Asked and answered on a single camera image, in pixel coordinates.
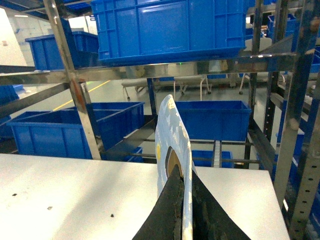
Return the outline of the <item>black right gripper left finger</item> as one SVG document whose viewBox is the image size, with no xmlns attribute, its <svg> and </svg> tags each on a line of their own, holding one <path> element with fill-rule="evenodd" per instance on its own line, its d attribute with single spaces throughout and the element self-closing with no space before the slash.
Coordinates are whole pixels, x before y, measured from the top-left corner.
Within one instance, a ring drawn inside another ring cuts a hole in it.
<svg viewBox="0 0 320 240">
<path fill-rule="evenodd" d="M 134 240 L 180 240 L 184 181 L 177 165 L 172 169 L 151 213 L 133 237 Z"/>
</svg>

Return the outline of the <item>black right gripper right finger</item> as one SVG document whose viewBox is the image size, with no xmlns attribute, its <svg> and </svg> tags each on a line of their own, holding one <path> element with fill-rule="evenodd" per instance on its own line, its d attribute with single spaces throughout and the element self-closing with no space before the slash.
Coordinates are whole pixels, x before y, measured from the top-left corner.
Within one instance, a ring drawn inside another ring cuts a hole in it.
<svg viewBox="0 0 320 240">
<path fill-rule="evenodd" d="M 194 240 L 249 239 L 195 172 L 192 173 L 192 219 Z"/>
</svg>

